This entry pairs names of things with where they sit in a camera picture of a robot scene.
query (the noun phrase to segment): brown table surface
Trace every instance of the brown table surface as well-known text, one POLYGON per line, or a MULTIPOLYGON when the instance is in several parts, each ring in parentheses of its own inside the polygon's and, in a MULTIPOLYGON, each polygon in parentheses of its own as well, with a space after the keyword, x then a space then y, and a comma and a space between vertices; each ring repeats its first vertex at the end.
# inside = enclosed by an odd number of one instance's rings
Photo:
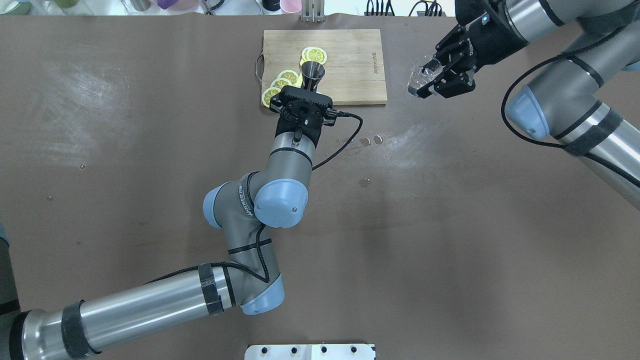
MULTIPOLYGON (((499 118, 512 80, 578 29, 483 69, 471 94, 410 97, 412 60, 453 25, 2 17, 0 208, 23 309, 57 310, 226 259, 201 203, 266 163, 276 116, 255 100, 263 30, 380 28, 388 104, 347 109, 365 119, 362 132, 314 172, 303 221, 273 231, 285 302, 100 357, 242 359, 249 344, 363 341, 379 359, 637 360, 638 211, 581 162, 524 143, 499 118)), ((621 73, 600 92, 635 125, 639 75, 621 73)), ((326 128, 317 161, 355 125, 326 128)))

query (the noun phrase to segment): metal plate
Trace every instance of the metal plate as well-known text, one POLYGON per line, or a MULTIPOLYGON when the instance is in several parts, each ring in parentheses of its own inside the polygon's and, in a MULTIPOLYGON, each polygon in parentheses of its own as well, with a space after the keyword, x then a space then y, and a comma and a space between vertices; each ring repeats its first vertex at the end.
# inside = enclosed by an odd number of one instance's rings
POLYGON ((244 360, 376 360, 373 344, 252 345, 244 360))

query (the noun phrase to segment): blue joint cap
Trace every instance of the blue joint cap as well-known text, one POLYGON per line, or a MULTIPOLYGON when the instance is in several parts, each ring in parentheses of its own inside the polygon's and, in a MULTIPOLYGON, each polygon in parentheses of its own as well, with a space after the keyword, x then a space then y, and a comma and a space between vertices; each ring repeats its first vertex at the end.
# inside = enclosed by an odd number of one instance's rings
POLYGON ((507 103, 505 114, 520 130, 536 140, 542 140, 549 135, 545 113, 529 86, 523 86, 507 103))
POLYGON ((0 238, 6 242, 6 246, 9 246, 9 239, 6 238, 6 233, 4 232, 4 226, 0 222, 0 238))
POLYGON ((270 227, 292 227, 302 220, 308 200, 307 187, 295 179, 276 179, 255 195, 253 212, 270 227))
POLYGON ((213 204, 216 202, 216 196, 218 196, 218 192, 222 189, 222 186, 229 184, 230 181, 220 185, 219 187, 209 191, 209 193, 204 197, 204 201, 202 202, 202 213, 204 217, 209 222, 209 225, 215 227, 216 229, 222 229, 222 226, 218 224, 216 221, 216 217, 213 215, 213 204))
POLYGON ((246 315, 258 315, 275 309, 280 306, 283 301, 284 286, 282 286, 282 273, 280 273, 278 278, 275 279, 268 288, 260 293, 260 295, 256 296, 255 299, 247 302, 245 305, 240 305, 240 307, 246 315))
POLYGON ((640 61, 635 62, 633 64, 629 64, 622 68, 624 71, 638 71, 640 70, 640 61))

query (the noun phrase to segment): lemon slice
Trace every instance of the lemon slice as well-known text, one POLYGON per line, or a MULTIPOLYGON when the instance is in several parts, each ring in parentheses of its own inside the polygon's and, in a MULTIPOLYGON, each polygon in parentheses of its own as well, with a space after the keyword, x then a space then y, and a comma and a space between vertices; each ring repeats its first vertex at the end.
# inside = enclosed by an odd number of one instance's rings
POLYGON ((278 74, 277 79, 278 78, 287 79, 291 81, 292 84, 295 84, 296 80, 298 80, 298 72, 296 72, 295 70, 283 70, 281 73, 278 74))
POLYGON ((324 65, 324 63, 326 63, 326 58, 326 51, 319 47, 314 47, 307 51, 307 59, 310 61, 317 61, 320 65, 324 65))
POLYGON ((278 88, 280 90, 286 85, 293 85, 293 82, 289 79, 277 78, 271 83, 272 88, 278 88))
POLYGON ((296 82, 295 84, 293 84, 293 86, 295 86, 296 88, 299 88, 302 86, 302 73, 299 73, 297 77, 298 78, 296 79, 296 82))
POLYGON ((262 93, 262 105, 264 105, 265 107, 269 107, 269 105, 271 104, 271 97, 278 94, 280 92, 279 88, 267 88, 267 90, 265 90, 262 93))
POLYGON ((309 61, 309 59, 307 58, 307 51, 309 51, 309 50, 311 50, 313 48, 315 48, 315 46, 307 46, 306 48, 302 49, 302 54, 300 56, 302 58, 302 60, 309 61))

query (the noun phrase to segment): wooden cutting board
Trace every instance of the wooden cutting board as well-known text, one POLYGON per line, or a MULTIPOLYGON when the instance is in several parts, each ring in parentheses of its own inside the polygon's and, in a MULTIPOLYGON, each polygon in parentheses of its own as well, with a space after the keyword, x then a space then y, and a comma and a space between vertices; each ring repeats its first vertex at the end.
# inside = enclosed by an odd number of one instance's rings
POLYGON ((327 53, 326 75, 318 92, 335 105, 387 103, 385 63, 379 29, 265 30, 262 93, 287 69, 300 73, 300 56, 307 46, 327 53))

